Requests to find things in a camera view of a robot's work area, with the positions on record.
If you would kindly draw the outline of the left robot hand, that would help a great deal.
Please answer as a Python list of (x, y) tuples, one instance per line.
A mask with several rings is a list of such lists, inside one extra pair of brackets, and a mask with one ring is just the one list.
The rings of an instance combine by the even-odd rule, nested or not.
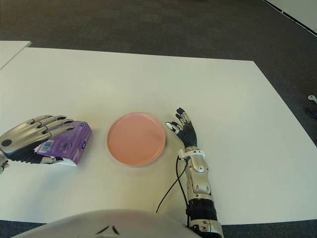
[(9, 161), (30, 164), (55, 164), (61, 157), (37, 154), (35, 149), (54, 136), (72, 130), (72, 119), (66, 116), (43, 115), (29, 119), (0, 136), (0, 170), (8, 167)]

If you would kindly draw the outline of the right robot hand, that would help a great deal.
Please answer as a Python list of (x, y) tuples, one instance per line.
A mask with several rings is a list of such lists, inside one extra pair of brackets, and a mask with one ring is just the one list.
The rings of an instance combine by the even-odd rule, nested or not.
[(175, 121), (166, 122), (165, 125), (182, 141), (184, 148), (198, 147), (197, 135), (189, 115), (184, 109), (178, 108), (175, 116), (180, 124)]

